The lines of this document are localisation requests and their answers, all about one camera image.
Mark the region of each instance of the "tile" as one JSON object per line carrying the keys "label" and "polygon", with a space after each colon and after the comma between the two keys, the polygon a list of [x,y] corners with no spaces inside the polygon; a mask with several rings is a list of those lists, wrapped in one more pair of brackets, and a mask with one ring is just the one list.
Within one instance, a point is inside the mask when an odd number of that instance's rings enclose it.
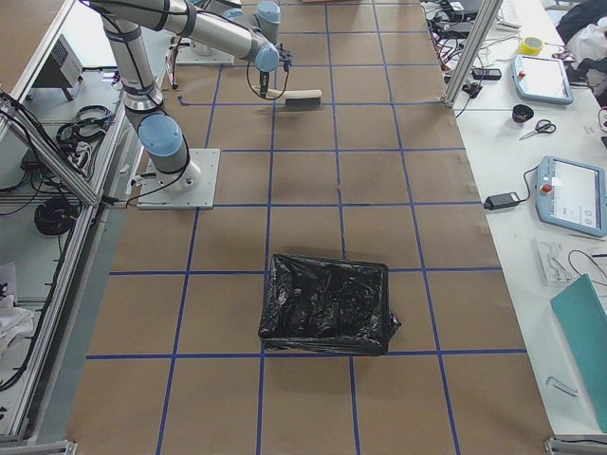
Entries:
{"label": "tile", "polygon": [[440,347],[524,348],[501,271],[429,273]]}
{"label": "tile", "polygon": [[269,152],[224,152],[219,159],[215,204],[265,204]]}
{"label": "tile", "polygon": [[329,5],[329,31],[377,31],[372,5]]}
{"label": "tile", "polygon": [[191,275],[179,352],[258,354],[263,275]]}
{"label": "tile", "polygon": [[215,106],[209,147],[230,150],[269,150],[273,108]]}
{"label": "tile", "polygon": [[270,223],[270,255],[341,257],[338,208],[273,208]]}
{"label": "tile", "polygon": [[416,207],[427,267],[495,267],[500,261],[481,205]]}
{"label": "tile", "polygon": [[200,213],[192,270],[263,270],[265,207],[215,207]]}
{"label": "tile", "polygon": [[442,103],[397,106],[398,128],[406,149],[464,147],[453,111]]}
{"label": "tile", "polygon": [[376,33],[332,34],[332,64],[382,64]]}
{"label": "tile", "polygon": [[[281,33],[326,32],[323,5],[281,5]],[[282,35],[283,41],[288,37]]]}
{"label": "tile", "polygon": [[434,351],[434,332],[420,272],[391,272],[390,311],[402,326],[390,340],[390,351]]}
{"label": "tile", "polygon": [[395,102],[441,101],[447,90],[438,66],[389,66]]}
{"label": "tile", "polygon": [[183,276],[110,276],[88,353],[170,354],[183,280]]}
{"label": "tile", "polygon": [[381,204],[407,202],[398,152],[340,152],[341,201]]}
{"label": "tile", "polygon": [[340,150],[398,148],[391,106],[336,106],[335,110]]}
{"label": "tile", "polygon": [[175,119],[192,148],[206,146],[211,118],[210,106],[182,106],[176,101],[166,100],[167,113]]}
{"label": "tile", "polygon": [[334,150],[333,109],[313,111],[276,110],[275,150]]}
{"label": "tile", "polygon": [[435,64],[436,51],[427,33],[381,33],[386,64]]}
{"label": "tile", "polygon": [[293,63],[296,65],[329,64],[329,45],[324,33],[289,33],[283,35],[283,45],[293,52]]}
{"label": "tile", "polygon": [[[259,81],[259,72],[253,67],[248,71],[251,83]],[[221,68],[219,87],[217,89],[217,102],[220,103],[248,103],[265,102],[259,99],[247,83],[246,66],[224,66]]]}
{"label": "tile", "polygon": [[449,355],[444,362],[462,453],[543,453],[552,432],[526,355]]}
{"label": "tile", "polygon": [[376,5],[379,30],[426,31],[426,16],[419,5]]}
{"label": "tile", "polygon": [[390,102],[381,66],[335,66],[333,87],[335,102]]}
{"label": "tile", "polygon": [[356,357],[355,371],[362,453],[455,454],[434,355]]}
{"label": "tile", "polygon": [[112,270],[185,270],[193,216],[194,210],[128,209]]}
{"label": "tile", "polygon": [[466,151],[408,152],[405,162],[415,202],[479,200]]}
{"label": "tile", "polygon": [[250,455],[257,440],[259,360],[180,359],[163,455]]}
{"label": "tile", "polygon": [[87,360],[65,438],[86,455],[155,453],[170,360]]}
{"label": "tile", "polygon": [[264,454],[355,453],[347,358],[267,358],[264,381]]}
{"label": "tile", "polygon": [[[319,89],[322,92],[321,102],[327,103],[333,100],[331,94],[331,73],[328,66],[293,65],[288,74],[289,76],[286,84],[287,90]],[[276,78],[276,86],[282,90],[284,85],[285,72],[279,70]]]}
{"label": "tile", "polygon": [[348,259],[390,268],[419,267],[409,207],[346,207],[343,224]]}
{"label": "tile", "polygon": [[338,173],[334,152],[274,154],[273,204],[337,204]]}
{"label": "tile", "polygon": [[162,82],[162,96],[165,100],[177,102],[180,96],[186,102],[211,103],[217,89],[219,66],[178,66],[175,76],[179,84],[176,90],[171,88],[166,76]]}

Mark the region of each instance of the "black plastic bag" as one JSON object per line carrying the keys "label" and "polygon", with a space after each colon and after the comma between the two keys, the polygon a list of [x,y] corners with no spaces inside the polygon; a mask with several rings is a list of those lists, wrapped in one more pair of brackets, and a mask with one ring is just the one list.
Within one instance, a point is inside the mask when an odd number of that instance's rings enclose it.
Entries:
{"label": "black plastic bag", "polygon": [[384,264],[272,257],[259,337],[268,348],[383,355],[400,327]]}

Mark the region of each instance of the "green board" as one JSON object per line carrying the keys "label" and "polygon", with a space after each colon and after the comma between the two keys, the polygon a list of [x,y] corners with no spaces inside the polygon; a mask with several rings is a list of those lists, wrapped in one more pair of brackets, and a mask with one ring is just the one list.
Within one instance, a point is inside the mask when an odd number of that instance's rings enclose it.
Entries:
{"label": "green board", "polygon": [[550,301],[578,364],[598,426],[607,432],[607,316],[583,275]]}

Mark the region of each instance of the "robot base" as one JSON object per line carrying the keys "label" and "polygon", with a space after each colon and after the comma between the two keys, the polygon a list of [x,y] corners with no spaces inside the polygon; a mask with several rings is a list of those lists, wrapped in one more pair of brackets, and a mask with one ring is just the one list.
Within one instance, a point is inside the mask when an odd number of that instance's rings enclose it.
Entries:
{"label": "robot base", "polygon": [[210,64],[234,64],[234,56],[221,50],[209,48],[209,55],[196,54],[190,47],[179,49],[175,64],[184,66],[210,65]]}
{"label": "robot base", "polygon": [[[190,149],[190,160],[200,169],[202,178],[195,186],[185,191],[160,190],[141,196],[137,207],[140,209],[212,209],[215,184],[219,170],[219,149]],[[147,173],[155,173],[156,166],[150,160]],[[157,190],[161,185],[155,178],[143,181],[141,192]]]}

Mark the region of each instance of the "light blue tablet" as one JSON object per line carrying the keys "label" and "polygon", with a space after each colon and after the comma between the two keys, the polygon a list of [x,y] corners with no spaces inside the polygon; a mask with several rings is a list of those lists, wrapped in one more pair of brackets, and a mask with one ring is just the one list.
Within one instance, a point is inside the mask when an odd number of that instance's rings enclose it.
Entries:
{"label": "light blue tablet", "polygon": [[512,78],[523,100],[554,104],[573,102],[565,67],[559,59],[517,55],[512,61]]}
{"label": "light blue tablet", "polygon": [[538,167],[536,208],[540,219],[595,237],[607,235],[605,171],[546,156]]}

